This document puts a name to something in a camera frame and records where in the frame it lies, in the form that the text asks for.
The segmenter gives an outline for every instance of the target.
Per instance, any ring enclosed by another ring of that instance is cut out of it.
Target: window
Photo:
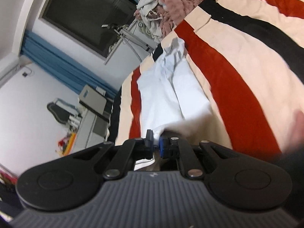
[[[42,18],[107,57],[118,35],[103,24],[130,25],[136,5],[128,0],[50,0]]]

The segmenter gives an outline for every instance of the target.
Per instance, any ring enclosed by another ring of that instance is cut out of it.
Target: air conditioner
[[[19,58],[11,53],[0,61],[0,87],[20,68]]]

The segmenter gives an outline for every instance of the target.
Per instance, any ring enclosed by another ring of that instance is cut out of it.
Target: striped bedsheet
[[[191,142],[260,159],[283,152],[294,111],[304,111],[304,0],[204,0],[124,81],[110,127],[116,145],[145,136],[136,81],[174,37],[213,111]]]

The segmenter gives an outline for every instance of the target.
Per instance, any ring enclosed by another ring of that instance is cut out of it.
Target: white garment
[[[157,144],[165,129],[185,137],[198,132],[211,117],[211,107],[185,57],[184,41],[171,45],[137,80],[141,95],[141,136],[147,129]]]
[[[160,26],[160,20],[162,19],[162,17],[160,17],[158,20],[151,20],[147,18],[148,13],[154,13],[152,10],[157,6],[157,4],[158,0],[138,0],[136,8],[139,10],[142,21],[149,29],[154,41],[160,43],[163,37],[163,34],[161,32],[162,29]]]

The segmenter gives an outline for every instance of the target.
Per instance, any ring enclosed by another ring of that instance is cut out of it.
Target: gray ribbed surface
[[[199,181],[179,172],[129,172],[108,181],[98,195],[80,208],[61,213],[26,210],[11,222],[15,228],[198,228],[295,227],[282,209],[242,213],[218,203]]]

